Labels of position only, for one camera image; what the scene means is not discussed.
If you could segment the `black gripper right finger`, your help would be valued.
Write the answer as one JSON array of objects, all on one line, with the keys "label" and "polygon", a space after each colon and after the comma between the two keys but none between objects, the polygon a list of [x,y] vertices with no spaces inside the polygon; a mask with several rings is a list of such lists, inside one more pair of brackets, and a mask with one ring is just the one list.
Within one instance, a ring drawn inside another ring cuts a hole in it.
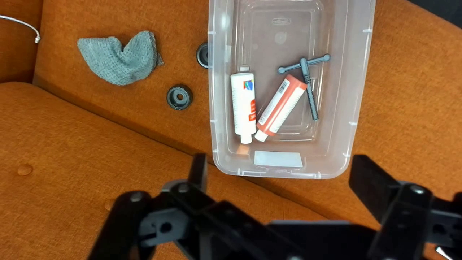
[{"label": "black gripper right finger", "polygon": [[350,187],[380,222],[371,260],[423,260],[425,245],[435,244],[449,260],[462,260],[462,193],[451,200],[426,186],[400,182],[367,154],[355,154]]}]

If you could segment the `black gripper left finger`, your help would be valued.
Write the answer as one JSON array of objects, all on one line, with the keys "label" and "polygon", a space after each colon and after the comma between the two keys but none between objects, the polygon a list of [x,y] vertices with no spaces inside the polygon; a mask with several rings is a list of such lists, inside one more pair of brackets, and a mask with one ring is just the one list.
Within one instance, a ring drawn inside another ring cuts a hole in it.
[{"label": "black gripper left finger", "polygon": [[230,202],[205,193],[208,157],[194,157],[186,180],[120,195],[88,260],[152,260],[173,242],[189,260],[270,260],[266,226]]}]

